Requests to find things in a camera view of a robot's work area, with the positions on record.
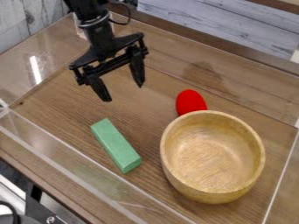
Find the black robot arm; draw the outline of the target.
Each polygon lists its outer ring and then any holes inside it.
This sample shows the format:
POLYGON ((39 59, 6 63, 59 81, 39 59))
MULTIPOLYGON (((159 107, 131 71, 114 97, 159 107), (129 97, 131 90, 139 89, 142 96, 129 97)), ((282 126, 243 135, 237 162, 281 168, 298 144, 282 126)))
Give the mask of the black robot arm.
POLYGON ((90 47, 86 53, 70 64, 78 84, 91 86, 103 102, 113 98, 101 77, 125 65, 130 65, 135 83, 142 87, 146 83, 146 55, 149 49, 145 34, 137 32, 117 37, 111 24, 127 25, 110 17, 110 0, 63 0, 79 20, 78 27, 87 35, 90 47))

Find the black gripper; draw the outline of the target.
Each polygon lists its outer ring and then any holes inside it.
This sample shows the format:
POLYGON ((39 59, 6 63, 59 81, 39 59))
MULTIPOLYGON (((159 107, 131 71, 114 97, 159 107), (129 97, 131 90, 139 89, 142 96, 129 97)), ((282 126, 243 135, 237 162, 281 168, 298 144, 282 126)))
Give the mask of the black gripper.
POLYGON ((133 77, 139 87, 146 82, 145 59, 149 49, 145 34, 138 32, 111 40, 98 40, 86 53, 70 64, 79 85, 90 85, 103 102, 113 98, 106 83, 99 78, 125 65, 130 65, 133 77))

